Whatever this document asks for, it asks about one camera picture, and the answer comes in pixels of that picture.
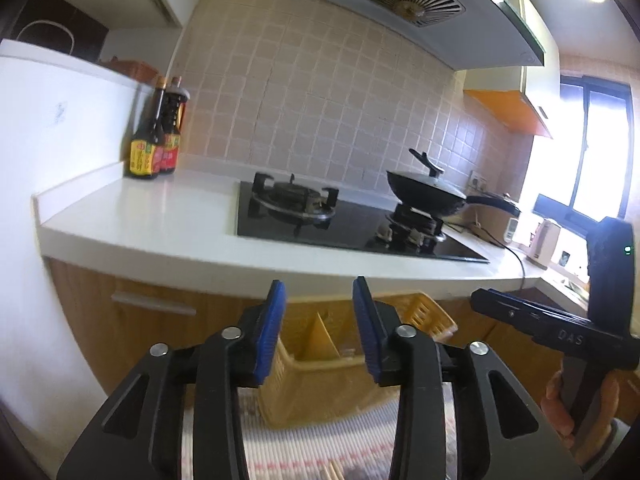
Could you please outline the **person right hand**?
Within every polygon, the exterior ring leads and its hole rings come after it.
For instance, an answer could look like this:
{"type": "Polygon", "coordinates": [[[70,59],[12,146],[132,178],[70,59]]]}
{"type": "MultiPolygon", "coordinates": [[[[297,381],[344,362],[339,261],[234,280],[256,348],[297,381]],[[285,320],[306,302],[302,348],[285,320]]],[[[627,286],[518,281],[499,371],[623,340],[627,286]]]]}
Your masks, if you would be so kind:
{"type": "Polygon", "coordinates": [[[562,370],[557,370],[547,384],[540,408],[563,444],[573,452],[585,478],[591,479],[602,467],[606,453],[612,450],[614,443],[620,443],[620,437],[629,429],[615,418],[620,403],[620,384],[614,372],[603,379],[600,411],[581,445],[575,443],[575,422],[561,400],[561,387],[562,370]]]}

